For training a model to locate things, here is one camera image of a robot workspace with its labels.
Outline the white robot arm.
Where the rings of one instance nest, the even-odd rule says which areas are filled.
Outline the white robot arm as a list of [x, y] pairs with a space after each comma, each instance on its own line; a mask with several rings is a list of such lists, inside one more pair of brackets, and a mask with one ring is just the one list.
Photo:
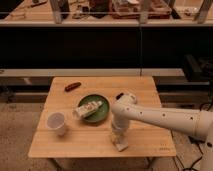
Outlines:
[[213, 112], [194, 109], [144, 107], [132, 93], [121, 93], [111, 105], [112, 131], [120, 136], [131, 120], [174, 130], [205, 142], [200, 171], [213, 171]]

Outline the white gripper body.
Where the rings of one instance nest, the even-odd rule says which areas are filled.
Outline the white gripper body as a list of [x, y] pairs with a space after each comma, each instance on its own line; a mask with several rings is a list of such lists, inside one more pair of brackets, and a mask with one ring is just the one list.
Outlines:
[[129, 128], [128, 124], [117, 125], [115, 122], [111, 124], [111, 140], [113, 142], [122, 142], [125, 140], [125, 132]]

